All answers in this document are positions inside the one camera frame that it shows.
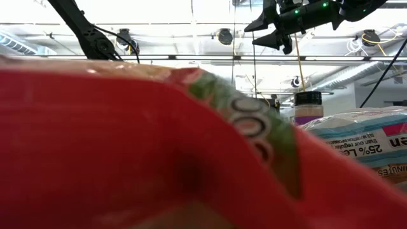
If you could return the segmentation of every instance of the red plastic bag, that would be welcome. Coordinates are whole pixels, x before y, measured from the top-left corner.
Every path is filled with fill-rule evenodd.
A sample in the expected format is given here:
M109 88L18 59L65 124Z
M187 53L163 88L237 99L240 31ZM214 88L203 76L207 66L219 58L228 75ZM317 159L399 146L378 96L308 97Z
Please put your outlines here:
M301 197L170 85L0 71L0 228L130 228L198 200L237 228L397 228L407 201L293 127Z

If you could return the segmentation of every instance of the blue and white package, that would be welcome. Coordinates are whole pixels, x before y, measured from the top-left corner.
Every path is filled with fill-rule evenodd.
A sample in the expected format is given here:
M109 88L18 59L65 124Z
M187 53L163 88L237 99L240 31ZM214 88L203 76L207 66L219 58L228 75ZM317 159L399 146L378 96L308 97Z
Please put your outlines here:
M301 127L407 191L406 107L355 109Z

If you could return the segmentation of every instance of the jar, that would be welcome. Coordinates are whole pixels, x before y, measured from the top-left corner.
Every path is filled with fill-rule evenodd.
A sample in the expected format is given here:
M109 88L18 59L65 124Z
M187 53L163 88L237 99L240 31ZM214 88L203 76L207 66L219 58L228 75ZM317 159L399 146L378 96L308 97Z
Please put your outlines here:
M294 95L294 120L297 125L304 125L323 116L321 92L298 92Z

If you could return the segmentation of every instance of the food package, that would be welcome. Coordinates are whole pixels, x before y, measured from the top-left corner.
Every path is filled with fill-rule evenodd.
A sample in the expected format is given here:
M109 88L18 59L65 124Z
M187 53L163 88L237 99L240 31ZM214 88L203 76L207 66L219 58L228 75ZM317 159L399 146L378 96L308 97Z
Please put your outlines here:
M356 109L302 128L407 191L406 107Z
M404 225L402 193L211 73L31 61L0 64L0 228Z

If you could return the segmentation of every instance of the jar lid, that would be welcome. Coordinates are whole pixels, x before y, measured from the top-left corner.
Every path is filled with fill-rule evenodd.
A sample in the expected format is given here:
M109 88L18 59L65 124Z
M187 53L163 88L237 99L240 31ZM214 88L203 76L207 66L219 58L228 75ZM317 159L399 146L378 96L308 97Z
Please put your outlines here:
M311 92L295 93L294 106L299 106L299 105L304 105L304 104L322 105L321 92L311 91Z

